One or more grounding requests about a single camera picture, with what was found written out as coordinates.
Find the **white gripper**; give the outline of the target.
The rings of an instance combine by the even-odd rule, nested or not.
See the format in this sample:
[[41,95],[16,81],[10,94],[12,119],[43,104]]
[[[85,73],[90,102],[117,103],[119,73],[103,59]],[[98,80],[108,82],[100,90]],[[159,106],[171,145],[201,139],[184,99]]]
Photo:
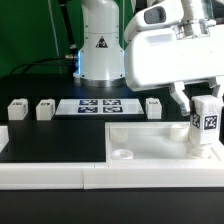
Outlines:
[[133,91],[168,86],[183,116],[190,114],[185,84],[209,79],[212,95],[224,95],[224,25],[206,37],[177,39],[171,28],[138,33],[125,52],[126,83]]

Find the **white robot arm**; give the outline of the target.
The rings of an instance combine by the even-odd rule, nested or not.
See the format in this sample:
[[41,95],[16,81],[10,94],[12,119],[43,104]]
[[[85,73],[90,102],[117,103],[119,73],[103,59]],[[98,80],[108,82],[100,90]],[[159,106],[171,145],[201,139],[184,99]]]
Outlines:
[[84,45],[74,77],[91,86],[125,80],[133,91],[167,87],[190,114],[188,84],[207,82],[212,96],[224,96],[224,25],[213,19],[211,0],[146,0],[128,23],[119,45],[114,0],[81,0]]

